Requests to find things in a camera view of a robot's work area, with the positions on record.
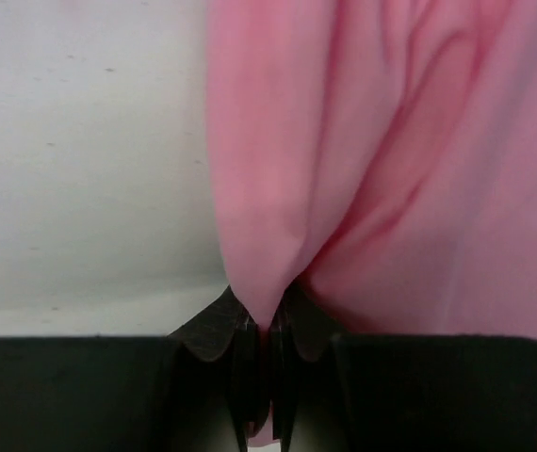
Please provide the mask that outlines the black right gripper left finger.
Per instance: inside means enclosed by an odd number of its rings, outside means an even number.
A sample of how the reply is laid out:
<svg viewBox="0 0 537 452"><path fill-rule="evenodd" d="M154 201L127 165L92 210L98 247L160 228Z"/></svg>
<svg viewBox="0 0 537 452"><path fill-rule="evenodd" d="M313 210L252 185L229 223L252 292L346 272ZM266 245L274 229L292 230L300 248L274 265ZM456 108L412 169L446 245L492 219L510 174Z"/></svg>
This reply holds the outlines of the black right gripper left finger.
<svg viewBox="0 0 537 452"><path fill-rule="evenodd" d="M231 290L170 334L0 337L0 451L243 451L259 348Z"/></svg>

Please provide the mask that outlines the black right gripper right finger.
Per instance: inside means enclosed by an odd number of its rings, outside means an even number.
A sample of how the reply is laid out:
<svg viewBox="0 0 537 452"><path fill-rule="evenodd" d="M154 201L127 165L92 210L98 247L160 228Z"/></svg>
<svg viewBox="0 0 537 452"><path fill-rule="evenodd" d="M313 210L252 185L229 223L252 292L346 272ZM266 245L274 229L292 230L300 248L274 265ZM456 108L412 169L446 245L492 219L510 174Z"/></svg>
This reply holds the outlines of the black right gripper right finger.
<svg viewBox="0 0 537 452"><path fill-rule="evenodd" d="M537 451L537 340L352 333L291 286L270 345L284 451Z"/></svg>

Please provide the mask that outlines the pink rose-print pillowcase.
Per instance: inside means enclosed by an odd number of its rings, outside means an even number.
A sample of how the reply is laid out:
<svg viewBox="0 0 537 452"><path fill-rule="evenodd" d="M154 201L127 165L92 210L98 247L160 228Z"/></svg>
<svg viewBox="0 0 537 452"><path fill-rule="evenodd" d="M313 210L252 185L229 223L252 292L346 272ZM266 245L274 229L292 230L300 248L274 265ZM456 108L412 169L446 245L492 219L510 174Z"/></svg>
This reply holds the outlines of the pink rose-print pillowcase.
<svg viewBox="0 0 537 452"><path fill-rule="evenodd" d="M291 286L352 333L537 340L537 1L212 1L206 58L258 442Z"/></svg>

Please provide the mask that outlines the white pillow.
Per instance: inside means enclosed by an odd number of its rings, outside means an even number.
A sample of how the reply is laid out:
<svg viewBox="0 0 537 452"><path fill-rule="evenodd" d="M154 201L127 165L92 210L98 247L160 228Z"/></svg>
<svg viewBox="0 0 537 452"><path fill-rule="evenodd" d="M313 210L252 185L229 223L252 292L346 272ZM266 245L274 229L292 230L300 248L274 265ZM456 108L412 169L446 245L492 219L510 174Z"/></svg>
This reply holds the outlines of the white pillow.
<svg viewBox="0 0 537 452"><path fill-rule="evenodd" d="M0 308L223 277L203 1L0 1Z"/></svg>

